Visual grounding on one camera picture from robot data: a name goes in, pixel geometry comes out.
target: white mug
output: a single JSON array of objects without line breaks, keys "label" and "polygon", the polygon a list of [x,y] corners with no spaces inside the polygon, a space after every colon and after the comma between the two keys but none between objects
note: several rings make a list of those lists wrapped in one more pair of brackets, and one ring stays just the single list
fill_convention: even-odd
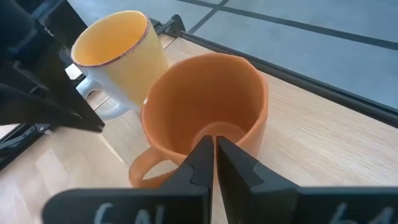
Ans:
[{"label": "white mug", "polygon": [[152,23],[138,11],[117,12],[89,26],[73,45],[71,58],[86,75],[77,86],[84,98],[103,90],[118,103],[97,111],[101,119],[139,111],[149,88],[169,68]]}]

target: orange mug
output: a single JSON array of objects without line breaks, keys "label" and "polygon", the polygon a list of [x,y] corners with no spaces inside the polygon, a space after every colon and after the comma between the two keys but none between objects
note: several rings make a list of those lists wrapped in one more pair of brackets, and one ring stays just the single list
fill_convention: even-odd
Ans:
[{"label": "orange mug", "polygon": [[226,136],[256,157],[268,114],[268,84],[247,60],[211,53],[181,61],[150,88],[141,121],[151,145],[131,164],[133,187],[157,187],[172,172],[143,179],[158,163],[180,165],[204,135]]}]

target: orange mug handle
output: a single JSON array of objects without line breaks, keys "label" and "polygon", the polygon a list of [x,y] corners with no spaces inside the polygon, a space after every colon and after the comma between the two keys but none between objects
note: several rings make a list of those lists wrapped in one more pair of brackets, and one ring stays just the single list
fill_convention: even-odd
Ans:
[{"label": "orange mug handle", "polygon": [[150,188],[159,187],[165,180],[167,180],[174,172],[174,170],[157,177],[143,179],[145,174],[154,166],[167,159],[160,154],[160,152],[153,147],[145,150],[137,159],[132,162],[129,169],[129,180],[133,187]]}]

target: mug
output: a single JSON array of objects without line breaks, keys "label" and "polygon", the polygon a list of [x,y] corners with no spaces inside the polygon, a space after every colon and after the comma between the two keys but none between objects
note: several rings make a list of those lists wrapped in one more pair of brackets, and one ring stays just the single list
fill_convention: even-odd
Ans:
[{"label": "mug", "polygon": [[123,11],[89,26],[71,49],[73,63],[86,75],[77,86],[86,98],[102,89],[118,104],[98,112],[112,119],[140,110],[148,89],[169,68],[152,23],[138,11]]},{"label": "mug", "polygon": [[205,135],[226,136],[256,157],[268,114],[268,84],[246,59],[205,54],[171,67],[150,88],[141,122],[151,145],[129,169],[133,187],[157,187],[172,172],[143,180],[158,163],[180,165]]}]

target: wooden surface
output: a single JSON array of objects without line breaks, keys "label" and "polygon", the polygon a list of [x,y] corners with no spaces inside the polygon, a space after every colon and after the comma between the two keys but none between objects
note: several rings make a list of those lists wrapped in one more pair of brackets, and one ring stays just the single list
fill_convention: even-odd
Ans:
[{"label": "wooden surface", "polygon": [[[174,64],[209,50],[177,39],[165,52]],[[262,163],[299,185],[398,184],[398,129],[264,75]],[[98,110],[113,103],[101,101]],[[38,223],[41,206],[63,189],[129,186],[128,166],[148,147],[139,118],[128,111],[105,123],[102,134],[62,128],[44,136],[2,170],[0,223]],[[165,162],[149,176],[174,167]],[[217,185],[213,197],[213,223],[226,223]]]}]

